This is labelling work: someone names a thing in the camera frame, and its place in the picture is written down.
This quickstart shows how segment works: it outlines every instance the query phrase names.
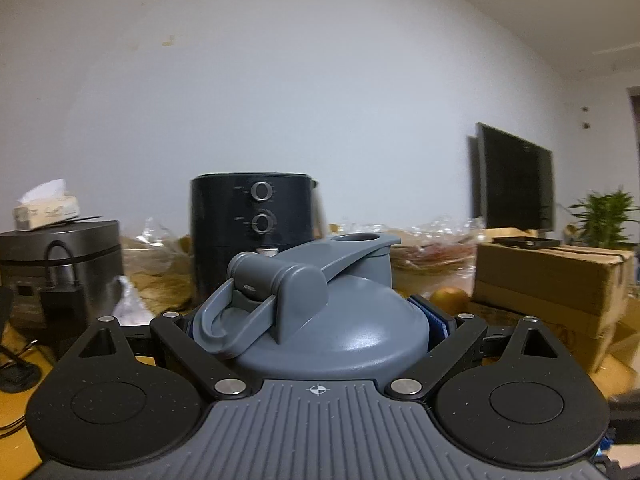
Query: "green plant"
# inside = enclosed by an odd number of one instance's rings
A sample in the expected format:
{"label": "green plant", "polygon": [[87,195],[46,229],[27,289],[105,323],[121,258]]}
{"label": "green plant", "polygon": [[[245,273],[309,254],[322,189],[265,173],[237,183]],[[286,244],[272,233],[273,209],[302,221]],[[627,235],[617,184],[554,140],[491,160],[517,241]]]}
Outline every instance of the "green plant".
{"label": "green plant", "polygon": [[569,207],[582,208],[582,212],[573,213],[580,219],[578,239],[591,247],[607,249],[626,241],[622,224],[637,222],[629,217],[629,213],[640,211],[639,207],[634,206],[631,193],[625,193],[621,187],[614,193],[589,193],[586,199]]}

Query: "metal screw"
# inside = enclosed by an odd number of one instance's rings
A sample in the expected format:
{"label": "metal screw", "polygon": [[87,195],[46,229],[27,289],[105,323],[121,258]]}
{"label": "metal screw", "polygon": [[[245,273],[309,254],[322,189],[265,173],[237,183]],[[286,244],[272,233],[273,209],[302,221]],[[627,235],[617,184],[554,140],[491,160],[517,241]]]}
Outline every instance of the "metal screw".
{"label": "metal screw", "polygon": [[422,389],[422,385],[415,379],[396,379],[391,383],[391,389],[396,394],[413,395]]}
{"label": "metal screw", "polygon": [[222,379],[216,383],[215,389],[221,394],[238,395],[244,392],[246,384],[244,384],[244,381],[241,381],[240,379]]}

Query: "black device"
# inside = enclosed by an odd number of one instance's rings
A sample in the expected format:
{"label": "black device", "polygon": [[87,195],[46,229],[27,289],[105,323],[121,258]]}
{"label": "black device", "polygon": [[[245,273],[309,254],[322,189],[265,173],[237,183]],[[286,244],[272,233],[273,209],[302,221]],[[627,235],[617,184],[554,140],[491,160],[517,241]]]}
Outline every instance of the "black device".
{"label": "black device", "polygon": [[[116,221],[74,221],[0,234],[2,286],[14,292],[10,323],[28,340],[50,346],[56,358],[72,343],[70,332],[78,336],[87,320],[113,312],[122,294],[118,277],[123,274]],[[67,301],[72,297],[74,307]],[[68,309],[55,306],[61,303]],[[60,322],[61,316],[73,319],[75,327]]]}
{"label": "black device", "polygon": [[505,247],[517,247],[519,249],[544,249],[548,247],[558,247],[560,240],[552,238],[538,238],[535,236],[498,236],[492,243],[504,245]]}
{"label": "black device", "polygon": [[101,317],[31,396],[26,423],[44,461],[31,479],[614,471],[594,460],[607,402],[550,330],[403,299],[389,287],[397,242],[349,234],[272,258],[241,253],[187,317],[165,312],[145,327]]}
{"label": "black device", "polygon": [[236,254],[272,255],[313,239],[314,181],[294,173],[213,173],[191,181],[194,301],[225,280]]}
{"label": "black device", "polygon": [[554,228],[552,153],[478,123],[480,215],[489,229]]}
{"label": "black device", "polygon": [[616,439],[622,444],[640,442],[640,390],[612,396],[609,407]]}
{"label": "black device", "polygon": [[[171,316],[146,328],[110,318],[81,336],[28,405],[44,460],[30,478],[603,478],[588,461],[607,404],[537,320],[497,345],[482,319],[459,316],[399,372],[421,387],[399,393],[394,381],[252,383]],[[127,334],[156,367],[135,359]],[[480,366],[498,348],[500,360]]]}
{"label": "black device", "polygon": [[[51,251],[61,248],[71,266],[71,280],[53,281]],[[69,247],[61,240],[53,240],[44,253],[45,288],[40,291],[40,305],[47,329],[41,332],[40,342],[51,347],[56,359],[60,359],[78,336],[87,328],[86,300],[84,288],[78,278],[76,259]]]}

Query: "tissue box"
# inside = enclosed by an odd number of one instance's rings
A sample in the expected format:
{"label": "tissue box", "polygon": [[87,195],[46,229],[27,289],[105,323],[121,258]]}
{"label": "tissue box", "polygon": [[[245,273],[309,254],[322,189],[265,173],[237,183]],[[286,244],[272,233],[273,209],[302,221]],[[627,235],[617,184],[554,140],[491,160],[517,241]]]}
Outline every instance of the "tissue box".
{"label": "tissue box", "polygon": [[80,207],[75,196],[35,200],[14,208],[15,229],[17,231],[32,231],[38,227],[71,220],[79,216]]}

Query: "tissue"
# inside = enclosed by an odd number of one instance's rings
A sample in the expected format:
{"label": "tissue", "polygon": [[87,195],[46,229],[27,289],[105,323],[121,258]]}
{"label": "tissue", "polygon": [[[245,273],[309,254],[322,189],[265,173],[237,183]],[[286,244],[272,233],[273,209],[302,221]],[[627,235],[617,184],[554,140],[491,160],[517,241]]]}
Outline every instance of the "tissue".
{"label": "tissue", "polygon": [[19,202],[20,205],[14,208],[18,231],[33,231],[80,216],[78,199],[66,193],[66,183],[62,178],[34,187]]}
{"label": "tissue", "polygon": [[28,190],[18,202],[28,204],[36,200],[59,200],[66,195],[66,182],[64,178],[50,180],[44,184]]}

